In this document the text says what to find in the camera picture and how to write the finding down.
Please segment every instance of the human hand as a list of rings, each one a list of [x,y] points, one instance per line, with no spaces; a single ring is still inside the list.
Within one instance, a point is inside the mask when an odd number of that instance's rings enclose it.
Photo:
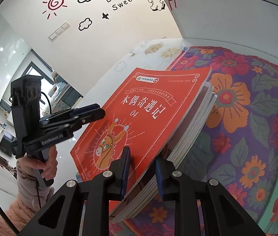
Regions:
[[[42,178],[45,178],[46,180],[55,178],[58,165],[58,161],[56,160],[58,152],[55,145],[49,148],[48,154],[49,159],[45,163],[36,158],[27,156],[18,159],[22,171],[29,176],[35,177],[33,169],[43,169],[44,172],[41,174]]]

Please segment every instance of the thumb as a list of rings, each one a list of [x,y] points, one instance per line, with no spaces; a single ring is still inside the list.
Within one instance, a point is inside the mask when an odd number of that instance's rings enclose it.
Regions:
[[[21,161],[22,166],[32,168],[32,169],[40,169],[40,170],[45,168],[44,162],[41,162],[40,160],[35,159],[33,157],[23,157],[21,159],[22,159]]]

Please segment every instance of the silver screw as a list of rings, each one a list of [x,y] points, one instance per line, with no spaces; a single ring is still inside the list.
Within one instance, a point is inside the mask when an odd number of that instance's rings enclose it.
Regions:
[[[76,182],[74,180],[70,180],[66,184],[68,187],[74,187],[76,185]]]
[[[217,186],[219,184],[218,180],[216,179],[210,179],[209,180],[209,184],[213,185],[213,186]]]
[[[111,171],[109,171],[109,170],[103,172],[103,176],[104,176],[104,177],[110,177],[110,176],[112,176],[112,175],[113,175],[113,172],[111,172]]]
[[[175,170],[173,173],[172,173],[173,176],[175,177],[180,177],[182,175],[181,171],[177,171]]]

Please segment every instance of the cartoon donkey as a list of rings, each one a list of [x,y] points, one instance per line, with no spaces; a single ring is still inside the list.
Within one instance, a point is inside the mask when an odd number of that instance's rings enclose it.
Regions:
[[[107,131],[106,137],[101,141],[100,146],[96,150],[96,155],[99,156],[99,159],[96,163],[96,166],[100,169],[106,169],[111,161],[113,148],[118,143],[119,140],[123,138],[126,131],[129,129],[129,126],[125,126],[124,130],[121,131],[116,137],[113,136],[113,128],[115,127],[118,119],[115,119],[114,122],[110,125]]]

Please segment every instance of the red string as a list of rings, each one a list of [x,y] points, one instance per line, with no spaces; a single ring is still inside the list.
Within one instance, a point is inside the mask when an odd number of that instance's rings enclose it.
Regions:
[[[175,4],[175,8],[177,8],[177,7],[176,7],[176,0],[174,0],[174,4]]]
[[[169,2],[169,5],[170,5],[170,8],[171,8],[171,11],[172,11],[172,6],[171,6],[171,2],[170,2],[170,0],[168,0],[168,2]]]

